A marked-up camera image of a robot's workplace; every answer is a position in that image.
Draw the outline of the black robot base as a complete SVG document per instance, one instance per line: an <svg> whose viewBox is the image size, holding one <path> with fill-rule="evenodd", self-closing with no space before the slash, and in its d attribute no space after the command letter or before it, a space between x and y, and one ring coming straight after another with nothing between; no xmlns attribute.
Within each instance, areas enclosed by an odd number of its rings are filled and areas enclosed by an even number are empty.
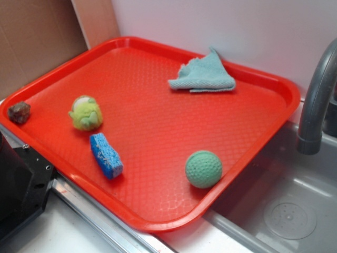
<svg viewBox="0 0 337 253"><path fill-rule="evenodd" d="M35 149L13 148L1 134L1 244L44 212L54 174Z"/></svg>

